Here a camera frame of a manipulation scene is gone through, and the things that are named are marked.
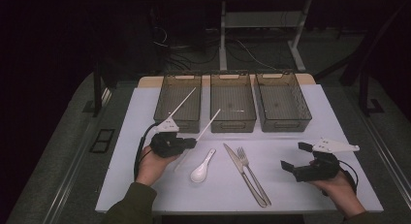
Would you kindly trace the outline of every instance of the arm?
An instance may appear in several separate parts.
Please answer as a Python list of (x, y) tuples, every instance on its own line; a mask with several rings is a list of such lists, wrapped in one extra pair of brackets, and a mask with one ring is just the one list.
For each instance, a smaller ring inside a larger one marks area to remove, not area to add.
[(177, 157), (161, 158), (151, 152), (150, 146), (145, 147), (136, 181), (130, 185), (124, 199), (109, 209), (102, 223), (151, 224), (151, 208), (157, 193), (150, 186)]
[(338, 172), (336, 177), (328, 180), (317, 180), (309, 183), (329, 195), (336, 208), (347, 220), (344, 223), (378, 223), (370, 213), (366, 212), (343, 172)]

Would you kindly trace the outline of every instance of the silver cutlery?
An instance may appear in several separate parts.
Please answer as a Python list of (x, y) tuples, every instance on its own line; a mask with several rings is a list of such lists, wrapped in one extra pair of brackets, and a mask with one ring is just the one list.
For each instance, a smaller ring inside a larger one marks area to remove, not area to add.
[(245, 183), (247, 184), (248, 188), (250, 189), (250, 191), (253, 194), (254, 198), (256, 199), (257, 203), (262, 208), (266, 207), (267, 203), (263, 200), (263, 198), (260, 196), (260, 194), (257, 193), (254, 186), (251, 184), (250, 180), (248, 179), (247, 175), (244, 172), (242, 163), (239, 160), (239, 158), (236, 156), (236, 154), (226, 144), (224, 144), (224, 147), (226, 147), (227, 152), (229, 153), (230, 157), (232, 158), (234, 164), (236, 165), (239, 173), (241, 174), (242, 178), (244, 179)]
[(263, 196), (264, 201), (267, 203), (267, 205), (271, 206), (271, 201), (269, 200), (269, 197), (267, 196), (266, 192), (264, 191), (263, 187), (261, 186), (260, 182), (254, 176), (253, 171), (250, 169), (250, 163), (248, 161), (247, 155), (244, 152), (244, 149), (242, 147), (237, 149), (239, 161), (241, 161), (242, 165), (248, 169), (248, 172), (251, 174), (251, 176), (254, 179), (254, 182), (257, 185), (258, 190), (260, 191), (260, 194)]

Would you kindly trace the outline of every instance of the gray plastic basket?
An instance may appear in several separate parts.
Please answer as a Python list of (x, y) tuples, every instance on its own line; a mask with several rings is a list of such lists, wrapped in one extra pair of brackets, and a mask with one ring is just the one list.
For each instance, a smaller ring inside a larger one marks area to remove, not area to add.
[(254, 92), (263, 132), (303, 132), (311, 120), (296, 75), (257, 72)]
[(196, 89), (173, 115), (173, 120), (180, 133), (199, 133), (202, 94), (200, 73), (172, 73), (164, 76), (154, 120), (162, 122), (169, 117), (194, 87)]
[(212, 133), (251, 133), (257, 119), (247, 71), (212, 72), (210, 118)]

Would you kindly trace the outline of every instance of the white table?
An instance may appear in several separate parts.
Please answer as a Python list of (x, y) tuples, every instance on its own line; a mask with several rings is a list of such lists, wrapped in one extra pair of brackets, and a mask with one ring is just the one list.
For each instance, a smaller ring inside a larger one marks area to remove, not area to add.
[[(133, 93), (96, 206), (97, 211), (106, 212), (120, 201), (133, 182), (137, 147), (146, 128), (154, 123), (153, 115), (160, 93), (158, 85), (148, 82), (151, 80), (158, 78), (142, 79)], [(312, 114), (312, 120), (303, 133), (263, 133), (259, 119), (254, 132), (249, 134), (212, 134), (208, 129), (178, 171), (174, 172), (177, 160), (153, 185), (158, 192), (153, 204), (154, 214), (297, 214), (335, 210), (331, 200), (318, 189), (305, 182), (296, 182), (292, 174), (281, 169), (280, 160), (296, 167), (305, 166), (313, 160), (311, 153), (298, 149), (298, 142), (315, 144), (320, 138), (327, 138), (347, 143), (322, 87), (302, 85), (301, 90)], [(205, 81), (200, 129), (203, 130), (208, 122), (209, 86)], [(149, 144), (153, 134), (153, 131), (148, 134), (145, 144)], [(178, 136), (198, 137), (197, 134)], [(223, 143), (232, 149), (244, 148), (251, 169), (266, 190), (272, 206), (261, 208), (257, 204)], [(206, 180), (203, 183), (192, 182), (189, 178), (191, 172), (203, 162), (211, 148), (217, 151), (209, 163)], [(382, 211), (354, 153), (336, 153), (335, 156), (357, 171), (360, 178), (358, 196), (364, 207), (369, 211)]]

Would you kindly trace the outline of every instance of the white ceramic spoon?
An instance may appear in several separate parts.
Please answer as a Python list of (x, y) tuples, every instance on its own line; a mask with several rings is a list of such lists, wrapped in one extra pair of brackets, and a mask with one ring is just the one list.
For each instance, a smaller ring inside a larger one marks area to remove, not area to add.
[(205, 161), (191, 173), (190, 177), (191, 180), (193, 180), (193, 182), (203, 182), (206, 179), (206, 170), (208, 168), (208, 162), (211, 159), (212, 155), (214, 155), (214, 153), (215, 149), (211, 149), (208, 155), (206, 156)]

